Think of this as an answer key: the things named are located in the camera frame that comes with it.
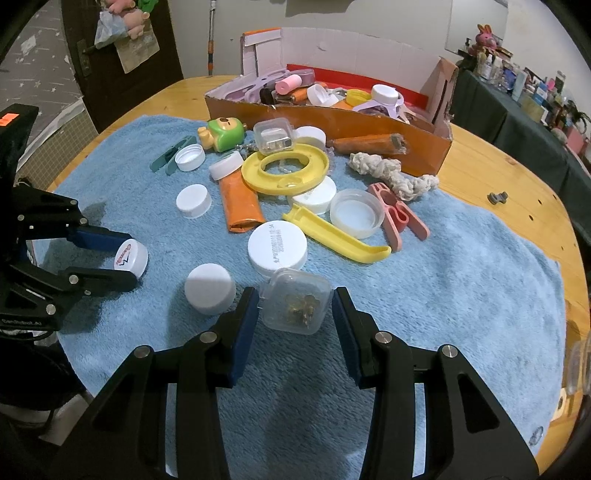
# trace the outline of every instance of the red board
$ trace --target red board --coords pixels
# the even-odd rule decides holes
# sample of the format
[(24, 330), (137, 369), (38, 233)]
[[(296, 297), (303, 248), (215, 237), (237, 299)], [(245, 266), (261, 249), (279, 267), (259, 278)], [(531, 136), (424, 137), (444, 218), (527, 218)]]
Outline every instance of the red board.
[(371, 92), (372, 87), (376, 83), (382, 85), (390, 85), (396, 88), (404, 96), (404, 103), (414, 105), (422, 110), (427, 109), (429, 103), (429, 97), (422, 93), (417, 93), (413, 90), (395, 85), (393, 83), (384, 82), (382, 80), (376, 80), (370, 77), (364, 77), (362, 75), (356, 75), (354, 73), (336, 72), (335, 70), (320, 69), (317, 67), (308, 67), (306, 65), (295, 65), (292, 63), (287, 64), (288, 70), (301, 70), (301, 69), (313, 69), (316, 75), (316, 80), (325, 82), (329, 88), (342, 87), (345, 89), (357, 88), (359, 90), (365, 90)]

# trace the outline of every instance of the white plastic lid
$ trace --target white plastic lid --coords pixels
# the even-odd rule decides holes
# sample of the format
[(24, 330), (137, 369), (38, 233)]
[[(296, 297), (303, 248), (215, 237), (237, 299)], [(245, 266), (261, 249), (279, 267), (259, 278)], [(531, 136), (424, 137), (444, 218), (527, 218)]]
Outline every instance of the white plastic lid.
[(185, 281), (185, 296), (205, 315), (225, 312), (236, 297), (236, 283), (221, 265), (205, 263), (193, 269)]
[(333, 106), (339, 99), (334, 93), (328, 93), (322, 85), (315, 83), (307, 90), (308, 100), (314, 106)]
[(396, 88), (378, 83), (371, 89), (371, 98), (382, 105), (396, 105), (400, 94)]
[(121, 244), (115, 255), (116, 270), (127, 270), (138, 279), (144, 274), (148, 265), (148, 249), (137, 240), (126, 240)]
[(189, 185), (177, 195), (177, 208), (185, 218), (201, 217), (211, 205), (212, 198), (205, 185)]
[(316, 127), (299, 127), (294, 130), (295, 143), (305, 143), (321, 150), (326, 149), (326, 134)]
[(209, 174), (217, 181), (241, 168), (243, 163), (244, 159), (240, 155), (240, 152), (234, 151), (220, 161), (212, 164), (209, 167)]
[(294, 203), (306, 207), (316, 215), (326, 213), (330, 208), (330, 201), (336, 194), (336, 185), (330, 177), (324, 177), (319, 185), (307, 192), (293, 197), (287, 197), (290, 205)]
[(201, 145), (189, 145), (177, 152), (174, 156), (174, 161), (177, 163), (179, 170), (195, 170), (195, 168), (199, 168), (205, 161), (205, 152)]
[(384, 221), (384, 208), (368, 192), (356, 189), (341, 190), (330, 202), (330, 221), (355, 238), (372, 236)]
[(279, 268), (301, 269), (308, 259), (308, 241), (301, 229), (284, 220), (257, 227), (248, 239), (248, 258), (263, 277)]

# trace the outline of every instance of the pink clothespin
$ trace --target pink clothespin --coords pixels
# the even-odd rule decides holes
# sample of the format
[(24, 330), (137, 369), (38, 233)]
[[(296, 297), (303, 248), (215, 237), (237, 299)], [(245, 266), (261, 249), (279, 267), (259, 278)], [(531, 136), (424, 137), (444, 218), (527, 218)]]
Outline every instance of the pink clothespin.
[(426, 240), (431, 235), (427, 225), (385, 183), (372, 183), (368, 192), (382, 203), (385, 213), (382, 226), (393, 252), (402, 250), (400, 233), (407, 225), (420, 240)]

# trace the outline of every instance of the screw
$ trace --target screw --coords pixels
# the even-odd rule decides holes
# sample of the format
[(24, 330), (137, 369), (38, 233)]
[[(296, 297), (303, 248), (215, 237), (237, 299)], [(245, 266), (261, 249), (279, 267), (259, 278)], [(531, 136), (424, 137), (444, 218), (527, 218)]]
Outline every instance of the screw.
[(375, 339), (380, 343), (390, 343), (392, 341), (392, 334), (389, 332), (378, 332), (375, 334)]
[(454, 358), (455, 356), (457, 356), (457, 348), (453, 345), (443, 345), (441, 351), (443, 352), (443, 355), (449, 358)]
[(199, 335), (199, 340), (203, 343), (213, 343), (217, 340), (217, 334), (216, 332), (203, 332)]
[(141, 345), (134, 350), (136, 358), (146, 358), (152, 349), (148, 345)]

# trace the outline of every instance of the wall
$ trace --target wall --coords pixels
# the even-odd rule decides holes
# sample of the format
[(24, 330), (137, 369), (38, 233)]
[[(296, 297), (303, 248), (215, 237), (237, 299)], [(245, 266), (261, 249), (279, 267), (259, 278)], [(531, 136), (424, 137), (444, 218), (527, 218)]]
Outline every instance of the wall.
[[(214, 73), (240, 72), (240, 36), (269, 27), (325, 27), (391, 38), (458, 60), (444, 49), (452, 0), (218, 0)], [(185, 77), (207, 75), (209, 2), (170, 0)], [(540, 76), (561, 70), (579, 108), (591, 115), (591, 71), (540, 0), (509, 0), (503, 46)]]
[(566, 75), (565, 91), (580, 110), (591, 115), (591, 70), (558, 19), (539, 0), (509, 0), (509, 18), (503, 46), (515, 62), (537, 75)]
[(488, 24), (497, 37), (505, 38), (507, 15), (507, 7), (495, 0), (453, 0), (446, 49), (463, 49), (467, 38), (478, 35), (478, 25)]
[(0, 65), (0, 110), (13, 103), (39, 107), (31, 142), (80, 97), (61, 27), (60, 3), (50, 0), (31, 18)]

